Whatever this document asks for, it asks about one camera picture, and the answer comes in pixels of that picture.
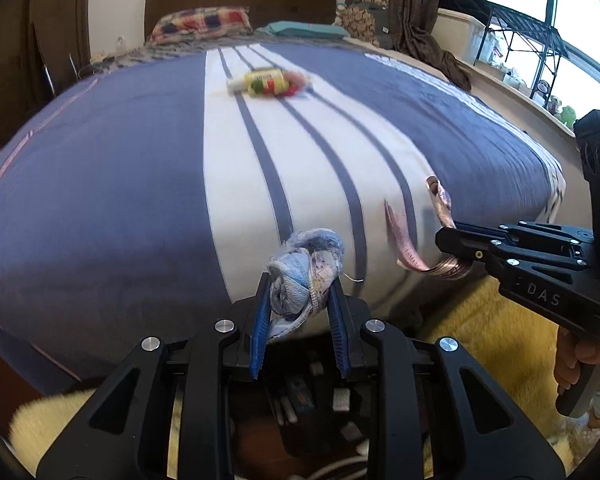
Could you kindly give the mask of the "person right hand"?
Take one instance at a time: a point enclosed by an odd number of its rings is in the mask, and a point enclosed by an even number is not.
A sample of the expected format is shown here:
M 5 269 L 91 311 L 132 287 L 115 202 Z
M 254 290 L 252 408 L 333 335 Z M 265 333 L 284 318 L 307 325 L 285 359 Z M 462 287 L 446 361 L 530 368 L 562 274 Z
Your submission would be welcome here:
M 578 339 L 565 327 L 559 327 L 554 365 L 559 393 L 579 381 L 585 364 L 600 364 L 600 341 Z

